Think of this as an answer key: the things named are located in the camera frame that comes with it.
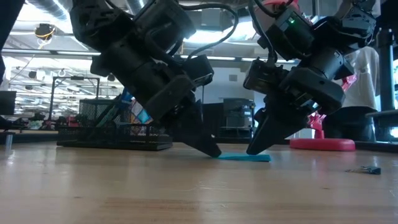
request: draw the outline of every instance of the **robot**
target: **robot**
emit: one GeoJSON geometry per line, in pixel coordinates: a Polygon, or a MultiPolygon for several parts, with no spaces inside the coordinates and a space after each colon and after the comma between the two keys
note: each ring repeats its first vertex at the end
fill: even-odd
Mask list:
{"type": "MultiPolygon", "coordinates": [[[[248,154],[259,154],[306,128],[308,117],[315,112],[328,115],[341,108],[345,95],[332,80],[352,75],[353,67],[344,56],[372,41],[374,4],[375,0],[343,0],[335,16],[311,24],[301,14],[297,0],[271,6],[249,0],[249,12],[261,36],[258,43],[268,49],[269,56],[266,62],[253,61],[244,82],[245,88],[266,94],[265,107],[256,113],[259,127],[248,154]],[[285,70],[275,65],[278,54],[301,62],[291,71],[285,70]]],[[[200,102],[193,94],[212,81],[214,71],[206,55],[193,56],[234,32],[238,15],[230,7],[151,0],[131,15],[110,0],[73,0],[70,18],[75,37],[101,53],[93,58],[91,73],[113,74],[172,136],[211,157],[221,154],[211,133],[204,129],[200,102]],[[183,39],[196,32],[185,11],[211,7],[232,13],[235,25],[230,34],[199,48],[186,60],[173,57],[183,39]]]]}

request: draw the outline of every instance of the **blue cloth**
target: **blue cloth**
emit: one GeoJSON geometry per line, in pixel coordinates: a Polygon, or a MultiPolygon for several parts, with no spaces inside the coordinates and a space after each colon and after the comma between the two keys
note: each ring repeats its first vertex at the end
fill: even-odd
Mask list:
{"type": "Polygon", "coordinates": [[[271,157],[269,155],[256,155],[251,156],[244,153],[233,153],[233,152],[224,152],[217,159],[222,160],[232,160],[232,161],[252,161],[252,162],[270,162],[271,157]]]}

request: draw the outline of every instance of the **metal clip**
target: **metal clip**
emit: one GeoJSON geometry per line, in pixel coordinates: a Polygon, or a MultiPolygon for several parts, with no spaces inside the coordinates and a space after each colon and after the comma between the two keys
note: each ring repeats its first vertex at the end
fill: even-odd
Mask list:
{"type": "Polygon", "coordinates": [[[346,170],[346,172],[364,172],[364,173],[367,173],[367,174],[380,175],[381,174],[381,168],[380,167],[375,167],[375,166],[361,166],[360,168],[357,168],[357,169],[346,170]]]}

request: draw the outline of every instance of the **wooden table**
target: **wooden table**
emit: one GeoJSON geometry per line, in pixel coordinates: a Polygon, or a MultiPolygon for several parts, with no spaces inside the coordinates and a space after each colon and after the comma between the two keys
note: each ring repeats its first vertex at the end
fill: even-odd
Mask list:
{"type": "MultiPolygon", "coordinates": [[[[244,151],[244,145],[221,145],[244,151]]],[[[398,223],[398,157],[274,147],[271,163],[15,144],[0,160],[2,224],[398,223]],[[382,175],[346,173],[376,165],[382,175]]]]}

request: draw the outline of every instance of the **red base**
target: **red base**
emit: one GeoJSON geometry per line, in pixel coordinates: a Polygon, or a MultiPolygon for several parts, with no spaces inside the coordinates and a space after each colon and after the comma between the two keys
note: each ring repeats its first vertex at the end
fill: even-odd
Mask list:
{"type": "Polygon", "coordinates": [[[291,139],[292,149],[322,151],[355,151],[355,142],[350,139],[291,139]]]}

